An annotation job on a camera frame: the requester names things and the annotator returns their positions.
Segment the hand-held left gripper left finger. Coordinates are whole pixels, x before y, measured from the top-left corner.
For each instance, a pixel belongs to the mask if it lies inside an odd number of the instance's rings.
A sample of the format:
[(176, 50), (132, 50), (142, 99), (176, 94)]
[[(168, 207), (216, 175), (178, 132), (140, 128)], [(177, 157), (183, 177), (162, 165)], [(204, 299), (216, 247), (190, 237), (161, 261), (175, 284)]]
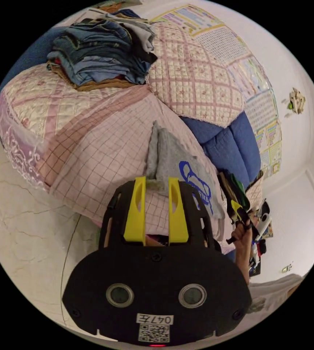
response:
[(135, 178), (124, 231), (128, 243), (145, 243), (146, 177)]

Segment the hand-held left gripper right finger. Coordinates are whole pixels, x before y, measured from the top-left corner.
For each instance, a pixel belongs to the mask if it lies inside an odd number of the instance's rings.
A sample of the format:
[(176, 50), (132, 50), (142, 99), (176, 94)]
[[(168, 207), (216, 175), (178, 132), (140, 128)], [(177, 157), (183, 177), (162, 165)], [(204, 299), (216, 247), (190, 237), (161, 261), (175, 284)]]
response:
[(184, 244), (188, 242), (187, 223), (183, 208), (179, 180), (168, 179), (168, 228), (169, 244)]

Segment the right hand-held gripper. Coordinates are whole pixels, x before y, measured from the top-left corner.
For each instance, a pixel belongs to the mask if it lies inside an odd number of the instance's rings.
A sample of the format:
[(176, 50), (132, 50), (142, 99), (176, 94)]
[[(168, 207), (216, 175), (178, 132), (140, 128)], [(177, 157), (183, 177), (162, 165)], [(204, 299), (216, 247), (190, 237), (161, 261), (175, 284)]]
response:
[(234, 224), (237, 227), (239, 224), (243, 225), (245, 230), (252, 230), (252, 243), (254, 243), (256, 238), (256, 227), (252, 220), (250, 219), (248, 213), (243, 209), (243, 207), (234, 200), (231, 200), (231, 207), (234, 212)]

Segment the person's right hand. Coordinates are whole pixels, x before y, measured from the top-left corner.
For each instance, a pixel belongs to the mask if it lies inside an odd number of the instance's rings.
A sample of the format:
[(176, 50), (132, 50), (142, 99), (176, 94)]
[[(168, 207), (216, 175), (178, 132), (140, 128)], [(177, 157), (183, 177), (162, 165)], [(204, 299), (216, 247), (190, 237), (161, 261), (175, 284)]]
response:
[(235, 239), (234, 246), (236, 250), (250, 248), (252, 243), (252, 229), (246, 230), (244, 225), (239, 223), (233, 230), (231, 237)]

